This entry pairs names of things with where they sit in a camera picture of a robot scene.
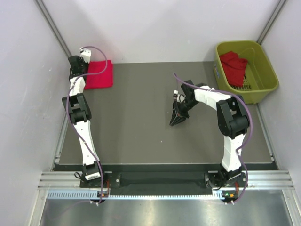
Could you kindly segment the grey aluminium front rail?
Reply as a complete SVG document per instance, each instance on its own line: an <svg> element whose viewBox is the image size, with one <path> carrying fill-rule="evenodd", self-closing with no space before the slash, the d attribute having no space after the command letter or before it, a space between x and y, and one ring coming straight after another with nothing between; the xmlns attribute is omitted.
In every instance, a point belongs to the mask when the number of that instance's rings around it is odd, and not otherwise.
<svg viewBox="0 0 301 226"><path fill-rule="evenodd" d="M81 180L74 172L43 172L40 189L79 189ZM253 190L293 190L294 185L287 170L250 170L248 188Z"/></svg>

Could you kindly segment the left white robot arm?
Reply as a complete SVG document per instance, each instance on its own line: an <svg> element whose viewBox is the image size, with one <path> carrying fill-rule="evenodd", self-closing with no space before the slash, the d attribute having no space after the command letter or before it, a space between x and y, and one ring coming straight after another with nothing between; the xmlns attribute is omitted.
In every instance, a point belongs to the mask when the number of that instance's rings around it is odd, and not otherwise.
<svg viewBox="0 0 301 226"><path fill-rule="evenodd" d="M68 58L70 64L68 95L62 98L66 115L79 138L82 153L81 188L103 188L107 176L95 151L91 133L92 114L84 96L89 61L82 56Z"/></svg>

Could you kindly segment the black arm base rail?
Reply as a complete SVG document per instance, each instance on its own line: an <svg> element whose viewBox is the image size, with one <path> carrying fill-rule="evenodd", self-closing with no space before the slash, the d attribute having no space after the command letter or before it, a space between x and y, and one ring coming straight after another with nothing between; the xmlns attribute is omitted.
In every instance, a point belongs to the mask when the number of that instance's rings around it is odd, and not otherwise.
<svg viewBox="0 0 301 226"><path fill-rule="evenodd" d="M202 195L212 189L237 191L246 184L244 173L226 181L220 164L121 164L103 165L104 181L86 181L76 172L81 188L110 190L111 195Z"/></svg>

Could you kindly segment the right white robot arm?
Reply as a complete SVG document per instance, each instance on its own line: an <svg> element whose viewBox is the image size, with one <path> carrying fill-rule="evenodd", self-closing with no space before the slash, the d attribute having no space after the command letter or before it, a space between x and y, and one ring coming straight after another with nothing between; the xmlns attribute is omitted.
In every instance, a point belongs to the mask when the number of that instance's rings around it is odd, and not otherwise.
<svg viewBox="0 0 301 226"><path fill-rule="evenodd" d="M231 186L242 174L241 146L250 126L245 107L232 95L214 91L200 83L194 85L191 80L181 85L183 94L173 91L173 111L169 125L175 126L187 120L189 110L197 104L205 104L217 113L217 123L224 137L221 169L214 176L207 177L207 185L214 190Z"/></svg>

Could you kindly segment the bright pink t shirt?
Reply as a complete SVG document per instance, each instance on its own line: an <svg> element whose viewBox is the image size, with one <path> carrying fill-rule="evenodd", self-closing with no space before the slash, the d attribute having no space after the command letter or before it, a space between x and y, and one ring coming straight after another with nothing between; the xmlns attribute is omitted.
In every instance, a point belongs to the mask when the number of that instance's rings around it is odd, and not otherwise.
<svg viewBox="0 0 301 226"><path fill-rule="evenodd" d="M91 61L88 67L88 73L98 73L106 66L106 61ZM111 60L107 61L106 70L103 73L89 75L86 78L84 90L109 88L113 86L113 64Z"/></svg>

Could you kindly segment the olive green plastic basket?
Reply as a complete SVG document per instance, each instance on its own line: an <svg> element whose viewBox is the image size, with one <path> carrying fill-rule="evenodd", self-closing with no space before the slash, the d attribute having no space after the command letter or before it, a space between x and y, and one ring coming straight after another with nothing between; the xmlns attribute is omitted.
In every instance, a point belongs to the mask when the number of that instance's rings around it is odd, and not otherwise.
<svg viewBox="0 0 301 226"><path fill-rule="evenodd" d="M242 86L227 81L221 55L234 52L239 59L246 59ZM278 88L275 71L261 45L251 40L226 41L215 48L214 74L220 90L241 95L247 104L257 104Z"/></svg>

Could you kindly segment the dark red t shirt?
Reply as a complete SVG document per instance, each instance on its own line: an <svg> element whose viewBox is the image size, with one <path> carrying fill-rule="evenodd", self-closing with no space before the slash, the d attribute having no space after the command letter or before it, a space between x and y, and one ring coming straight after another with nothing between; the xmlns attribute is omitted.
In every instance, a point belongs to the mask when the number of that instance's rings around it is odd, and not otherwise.
<svg viewBox="0 0 301 226"><path fill-rule="evenodd" d="M220 61L228 84L242 87L248 61L233 51L220 55Z"/></svg>

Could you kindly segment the aluminium frame post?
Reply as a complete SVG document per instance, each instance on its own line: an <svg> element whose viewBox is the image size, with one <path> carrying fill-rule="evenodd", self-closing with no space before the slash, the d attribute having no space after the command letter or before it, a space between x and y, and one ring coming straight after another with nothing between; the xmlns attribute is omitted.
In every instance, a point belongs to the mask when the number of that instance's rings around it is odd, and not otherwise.
<svg viewBox="0 0 301 226"><path fill-rule="evenodd" d="M53 20L47 6L45 5L43 0L34 0L33 1L37 8L39 9L40 13L42 14L43 18L45 19L48 27L50 28L52 34L54 35L56 41L58 42L59 46L61 47L62 51L66 55L68 59L71 57L71 51L69 50L61 32L59 31L55 21Z"/></svg>
<svg viewBox="0 0 301 226"><path fill-rule="evenodd" d="M262 32L260 33L259 38L256 41L259 45L261 45L264 42L273 24L277 20L278 16L280 15L281 11L283 10L287 2L288 0L279 0L278 3L276 4L275 8L273 9L271 15L267 20L267 23L265 24Z"/></svg>

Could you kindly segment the right aluminium frame post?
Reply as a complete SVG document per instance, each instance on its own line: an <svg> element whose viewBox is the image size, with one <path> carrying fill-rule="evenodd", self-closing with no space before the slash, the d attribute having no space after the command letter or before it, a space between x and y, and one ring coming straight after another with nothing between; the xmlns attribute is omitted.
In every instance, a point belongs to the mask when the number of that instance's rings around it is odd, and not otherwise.
<svg viewBox="0 0 301 226"><path fill-rule="evenodd" d="M259 45L261 45L264 42L273 24L277 20L278 16L280 15L281 11L283 10L287 2L288 0L279 0L278 3L276 4L275 8L273 9L271 15L267 20L267 23L265 24L262 32L260 33L259 38L256 41Z"/></svg>

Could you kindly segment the left aluminium frame post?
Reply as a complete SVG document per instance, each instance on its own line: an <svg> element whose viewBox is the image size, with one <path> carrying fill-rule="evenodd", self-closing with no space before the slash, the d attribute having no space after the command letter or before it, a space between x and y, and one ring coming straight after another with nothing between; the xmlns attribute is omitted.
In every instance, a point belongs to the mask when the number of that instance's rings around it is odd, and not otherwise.
<svg viewBox="0 0 301 226"><path fill-rule="evenodd" d="M37 8L39 9L40 13L42 14L43 18L45 19L48 27L50 28L52 34L54 35L56 41L58 42L59 46L61 47L62 51L66 55L68 59L71 57L71 51L69 50L61 32L59 31L55 21L53 20L47 6L45 5L43 0L34 0L33 1Z"/></svg>

